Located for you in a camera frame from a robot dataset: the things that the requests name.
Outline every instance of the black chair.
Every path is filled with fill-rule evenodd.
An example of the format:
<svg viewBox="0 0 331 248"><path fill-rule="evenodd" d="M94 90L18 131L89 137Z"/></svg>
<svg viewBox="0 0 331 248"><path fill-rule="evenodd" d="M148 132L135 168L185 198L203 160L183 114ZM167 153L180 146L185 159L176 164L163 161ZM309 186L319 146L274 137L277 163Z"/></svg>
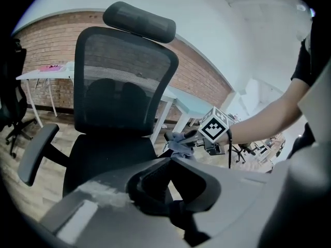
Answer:
<svg viewBox="0 0 331 248"><path fill-rule="evenodd" d="M26 96L21 87L21 81L16 80L16 77L22 74L23 65L26 57L26 49L20 45L19 39L12 39L10 42L10 50L8 51L7 62L4 64L0 74L0 131L4 126L14 129L5 138L6 144L10 144L10 155L15 158L16 154L13 151L18 135L22 135L27 140L31 140L23 129L30 123L36 123L35 119L22 122L27 109Z"/></svg>
<svg viewBox="0 0 331 248"><path fill-rule="evenodd" d="M239 150L236 147L234 147L234 145L232 145L232 151L238 154L238 160L236 160L236 163L240 162L240 158L242 158L242 160L243 160L242 164L246 163L246 160L243 156L243 154L245 152L248 152L249 154L251 154L253 156L256 155L256 153L254 151L257 150L257 147L255 147L254 149L250 149L247 146L247 144L238 144L238 146L240 148Z"/></svg>
<svg viewBox="0 0 331 248"><path fill-rule="evenodd" d="M59 130L45 125L18 169L32 185L42 157L66 168L63 195L109 170L155 159L149 138L161 96L178 67L175 53L151 40L174 39L172 20L123 2L103 14L108 26L79 35L74 67L74 122L83 132L67 157L51 145Z"/></svg>

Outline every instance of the cable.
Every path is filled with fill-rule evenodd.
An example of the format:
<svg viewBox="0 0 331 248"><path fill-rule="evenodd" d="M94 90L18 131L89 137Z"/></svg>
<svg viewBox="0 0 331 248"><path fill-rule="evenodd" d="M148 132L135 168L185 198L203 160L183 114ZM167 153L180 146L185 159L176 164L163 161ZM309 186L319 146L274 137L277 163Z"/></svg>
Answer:
<svg viewBox="0 0 331 248"><path fill-rule="evenodd" d="M229 137L229 169L231 169L232 132L230 129L227 130L227 135Z"/></svg>

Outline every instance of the white desk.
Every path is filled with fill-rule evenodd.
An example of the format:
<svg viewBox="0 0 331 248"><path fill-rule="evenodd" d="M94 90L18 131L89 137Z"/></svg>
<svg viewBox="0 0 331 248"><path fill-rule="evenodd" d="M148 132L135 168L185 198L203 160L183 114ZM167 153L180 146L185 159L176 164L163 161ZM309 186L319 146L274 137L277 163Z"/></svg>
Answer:
<svg viewBox="0 0 331 248"><path fill-rule="evenodd" d="M35 70L35 71L31 71L25 74L20 75L19 77L16 77L16 80L25 80L25 84L26 84L26 90L27 90L27 95L30 99L30 104L32 106L33 112L35 113L36 119L39 123L39 125L41 127L43 127L43 124L39 118L39 115L37 113L36 107L35 107L35 103L33 102L33 95L31 94L31 90L30 90L30 83L29 80L30 79L37 79L37 83L35 85L35 90L37 88L37 84L39 82L39 79L45 79L45 82L42 86L42 89L46 88L48 86L48 90L50 93L50 97L51 97L51 102L52 102L52 107L53 107L53 111L55 116L57 117L57 113L55 110L55 105L54 105L54 101L53 101L53 95L52 95L52 89L51 89L51 82L50 79L71 79L72 83L73 83L73 69L69 69L67 67L67 65L65 65L62 70L60 71L47 71L47 72L41 72L39 70Z"/></svg>
<svg viewBox="0 0 331 248"><path fill-rule="evenodd" d="M68 69L66 66L67 65L65 65L61 71L41 72L39 70L35 70L35 71L25 73L16 78L17 80L26 81L27 94L28 94L28 97L30 100L30 104L35 113L36 119L41 127L43 127L43 124L38 116L35 104L33 102L33 95L30 90L29 80L30 79L37 79L37 80L46 79L43 87L48 86L48 88L49 88L53 111L54 111L55 116L57 116L55 106L54 106L52 91L51 91L51 84L50 84L49 79L70 79L70 80L72 80L72 83L73 83L73 78L74 78L74 71L72 69L73 66L71 66L71 69ZM158 118L158 120L155 124L155 127L154 127L153 134L151 135L151 141L153 144L161 130L161 127L169 113L169 110L170 110L172 104L175 104L176 107L182 113L178 123L176 124L176 126L173 130L174 132L181 132L184 129L185 125L187 124L187 122L190 118L193 118L193 119L203 118L203 116L205 114L207 114L208 111L211 110L213 107L208 102L206 102L198 97L195 97L194 95L191 95L187 92L184 92L177 88L171 87L171 86L168 86L165 89L165 91L161 97L161 101L166 102L166 105L161 113L161 116Z"/></svg>
<svg viewBox="0 0 331 248"><path fill-rule="evenodd" d="M66 66L64 66L64 68L61 71L41 72L39 70L35 70L35 71L31 71L31 72L25 73L23 75L20 75L19 77L16 78L16 80L25 80L27 94L28 94L28 97L29 97L30 104L31 104L32 109L35 113L36 119L37 119L37 121L38 121L38 123L41 127L43 127L43 124L42 124L42 122L39 118L39 115L38 115L36 107L35 107L35 103L33 101L33 94L31 93L29 80L31 80L31 79L33 79L33 80L35 80L35 79L37 79L37 80L38 79L46 79L42 88L48 86L53 111L54 111L55 116L57 117L57 113L56 113L55 106L54 106L54 101L53 101L53 96L52 96L52 91L51 91L51 84L50 84L49 79L70 79L73 83L73 78L74 78L74 71L72 69L71 70L66 69ZM175 99L176 99L176 96L170 90L168 90L168 88L166 88L163 95L162 95L162 97L161 97L161 100L167 103L165 108L163 109L163 112L162 112L162 114L165 114L165 116L160 117L158 119L158 122L162 120L162 124L163 124L163 122L165 120L165 117L167 116L167 114L169 112L169 109L170 109L170 107L173 104ZM155 126L154 133L156 133L156 136L157 136L157 134L159 134L160 129L162 127L162 124L160 126L158 126L158 125Z"/></svg>

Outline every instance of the chair armrest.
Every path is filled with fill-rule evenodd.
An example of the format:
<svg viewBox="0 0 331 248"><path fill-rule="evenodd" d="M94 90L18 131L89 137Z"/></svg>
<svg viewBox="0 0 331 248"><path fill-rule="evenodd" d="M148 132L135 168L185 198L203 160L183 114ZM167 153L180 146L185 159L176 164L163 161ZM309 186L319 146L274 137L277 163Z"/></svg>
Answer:
<svg viewBox="0 0 331 248"><path fill-rule="evenodd" d="M47 150L53 147L51 141L58 131L59 127L57 124L45 125L25 149L18 168L18 175L28 186L33 185L41 160L44 156L47 156L46 154L49 154Z"/></svg>

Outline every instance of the light blue table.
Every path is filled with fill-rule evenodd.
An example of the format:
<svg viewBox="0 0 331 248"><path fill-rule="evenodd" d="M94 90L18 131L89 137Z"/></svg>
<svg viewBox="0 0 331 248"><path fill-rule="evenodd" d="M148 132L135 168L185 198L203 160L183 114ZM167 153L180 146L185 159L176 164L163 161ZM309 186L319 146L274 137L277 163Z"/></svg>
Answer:
<svg viewBox="0 0 331 248"><path fill-rule="evenodd" d="M172 103L175 104L175 106L182 113L179 121L177 122L175 128L173 129L173 132L181 132L190 118L193 119L203 118L204 115L206 115L213 108L211 104L202 100L201 98L198 98L194 95L191 95L175 87L168 86L166 91L171 92L175 96L175 99L173 102L167 102L161 116L158 118L155 124L154 131L151 136L151 141L153 144L156 140L157 135L161 130L161 127L164 123L164 120L167 117L167 114L169 113Z"/></svg>

